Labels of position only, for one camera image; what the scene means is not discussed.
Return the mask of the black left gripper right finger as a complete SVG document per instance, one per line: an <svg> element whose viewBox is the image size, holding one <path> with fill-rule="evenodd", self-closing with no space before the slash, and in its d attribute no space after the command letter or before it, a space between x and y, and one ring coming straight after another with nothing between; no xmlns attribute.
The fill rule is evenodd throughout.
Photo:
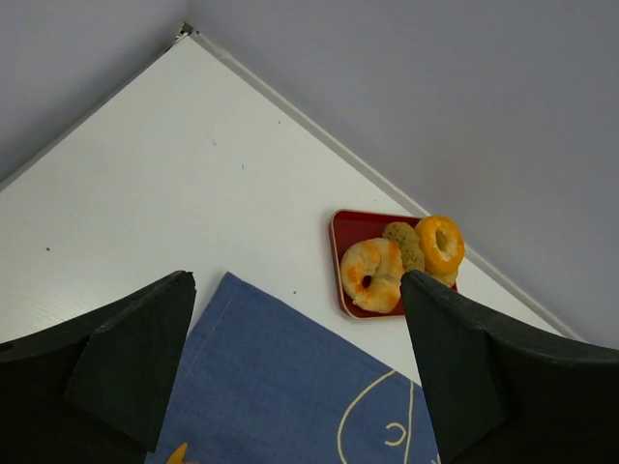
<svg viewBox="0 0 619 464"><path fill-rule="evenodd" d="M618 353L535 328L424 273L401 282L446 463L614 463Z"/></svg>

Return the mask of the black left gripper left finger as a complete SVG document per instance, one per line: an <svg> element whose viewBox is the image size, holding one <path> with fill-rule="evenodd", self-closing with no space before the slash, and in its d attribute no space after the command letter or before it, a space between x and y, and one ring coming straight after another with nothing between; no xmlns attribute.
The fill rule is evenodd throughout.
<svg viewBox="0 0 619 464"><path fill-rule="evenodd" d="M196 296L176 271L1 345L4 463L142 463L156 449Z"/></svg>

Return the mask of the pale croissant ring bread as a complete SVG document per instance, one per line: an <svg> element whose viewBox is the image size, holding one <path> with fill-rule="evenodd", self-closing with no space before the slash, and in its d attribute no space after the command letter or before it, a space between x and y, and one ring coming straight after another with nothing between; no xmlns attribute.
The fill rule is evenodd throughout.
<svg viewBox="0 0 619 464"><path fill-rule="evenodd" d="M360 309L386 314L397 306L404 269L395 243L384 238L358 242L342 256L339 271L344 292Z"/></svg>

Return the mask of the lower speckled bread slice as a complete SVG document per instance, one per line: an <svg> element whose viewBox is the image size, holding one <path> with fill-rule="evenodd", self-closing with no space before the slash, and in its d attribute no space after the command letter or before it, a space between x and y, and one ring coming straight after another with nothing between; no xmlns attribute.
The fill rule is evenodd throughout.
<svg viewBox="0 0 619 464"><path fill-rule="evenodd" d="M437 281L446 285L447 287L452 288L456 284L458 270L447 274L431 274L431 276Z"/></svg>

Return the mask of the green speckled bread slice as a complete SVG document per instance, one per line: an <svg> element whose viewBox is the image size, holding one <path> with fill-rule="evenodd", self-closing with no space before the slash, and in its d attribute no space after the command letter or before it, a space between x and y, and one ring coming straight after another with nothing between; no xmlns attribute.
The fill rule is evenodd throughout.
<svg viewBox="0 0 619 464"><path fill-rule="evenodd" d="M425 255L420 248L420 239L410 224L402 221L388 223L383 229L382 237L399 247L402 266L406 272L425 270Z"/></svg>

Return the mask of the orange glazed donut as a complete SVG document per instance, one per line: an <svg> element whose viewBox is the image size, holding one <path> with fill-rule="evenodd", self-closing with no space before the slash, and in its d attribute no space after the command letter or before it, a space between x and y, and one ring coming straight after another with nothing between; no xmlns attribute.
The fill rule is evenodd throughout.
<svg viewBox="0 0 619 464"><path fill-rule="evenodd" d="M465 245L453 220L438 215L425 217L418 222L415 230L430 273L446 275L458 269Z"/></svg>

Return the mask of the blue fish placemat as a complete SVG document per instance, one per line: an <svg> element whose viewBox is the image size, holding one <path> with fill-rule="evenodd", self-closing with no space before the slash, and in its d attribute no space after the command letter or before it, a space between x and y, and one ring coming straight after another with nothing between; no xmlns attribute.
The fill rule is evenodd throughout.
<svg viewBox="0 0 619 464"><path fill-rule="evenodd" d="M422 388L226 274L185 344L157 448L195 463L437 463Z"/></svg>

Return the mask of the red rectangular tray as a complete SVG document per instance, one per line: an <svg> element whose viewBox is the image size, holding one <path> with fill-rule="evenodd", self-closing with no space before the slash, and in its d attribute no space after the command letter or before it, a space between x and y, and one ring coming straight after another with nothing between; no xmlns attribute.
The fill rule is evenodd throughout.
<svg viewBox="0 0 619 464"><path fill-rule="evenodd" d="M339 305L342 311L355 319L396 317L404 314L401 296L397 306L386 314L365 311L354 305L342 288L339 265L344 253L354 244L364 240L383 238L383 229L388 223L402 221L410 224L415 229L421 219L418 217L393 216L352 210L339 210L334 213L329 233L339 293ZM424 273L431 276L427 267Z"/></svg>

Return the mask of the aluminium table edge rail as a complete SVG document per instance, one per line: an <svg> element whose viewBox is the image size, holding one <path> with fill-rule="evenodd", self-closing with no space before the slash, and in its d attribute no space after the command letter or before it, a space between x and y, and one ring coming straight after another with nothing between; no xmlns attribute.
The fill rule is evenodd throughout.
<svg viewBox="0 0 619 464"><path fill-rule="evenodd" d="M202 310L233 273L372 352L399 318L339 310L339 209L417 205L198 36L174 44L1 190L1 337L45 329L177 270Z"/></svg>

